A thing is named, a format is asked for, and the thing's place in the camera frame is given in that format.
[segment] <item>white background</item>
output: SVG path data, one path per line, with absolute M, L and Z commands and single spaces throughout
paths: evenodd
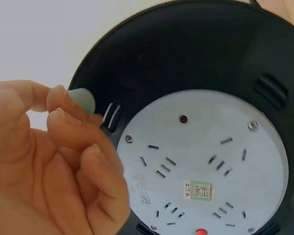
M 91 47 L 112 27 L 161 0 L 0 0 L 0 81 L 68 87 Z M 47 114 L 29 112 L 46 128 Z

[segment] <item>barcode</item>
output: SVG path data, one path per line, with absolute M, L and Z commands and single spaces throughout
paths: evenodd
M 210 185 L 194 185 L 194 197 L 211 197 Z
M 150 198 L 146 195 L 140 195 L 142 204 L 151 204 Z

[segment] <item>green sticker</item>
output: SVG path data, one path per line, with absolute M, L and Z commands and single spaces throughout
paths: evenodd
M 211 201 L 212 184 L 189 180 L 184 182 L 184 198 L 191 200 Z

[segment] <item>label sticker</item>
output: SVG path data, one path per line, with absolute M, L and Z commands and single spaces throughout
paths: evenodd
M 134 174 L 134 179 L 136 180 L 136 185 L 135 185 L 136 190 L 134 186 L 130 186 L 131 191 L 137 192 L 141 204 L 151 204 L 150 198 L 146 190 L 144 175 L 141 173 L 136 173 Z
M 211 201 L 213 195 L 212 184 L 199 181 L 184 182 L 184 198 L 191 200 Z

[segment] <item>screw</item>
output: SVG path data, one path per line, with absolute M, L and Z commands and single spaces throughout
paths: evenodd
M 155 227 L 155 226 L 153 226 L 153 225 L 151 225 L 151 230 L 154 230 L 154 231 L 156 231 L 157 230 L 157 227 Z
M 248 128 L 249 130 L 251 131 L 256 131 L 258 129 L 258 122 L 256 121 L 251 121 L 249 124 L 248 124 Z
M 130 135 L 125 136 L 125 140 L 128 143 L 133 143 L 133 138 Z
M 253 232 L 255 232 L 255 229 L 254 228 L 250 228 L 250 229 L 248 229 L 248 232 L 249 233 L 253 233 Z

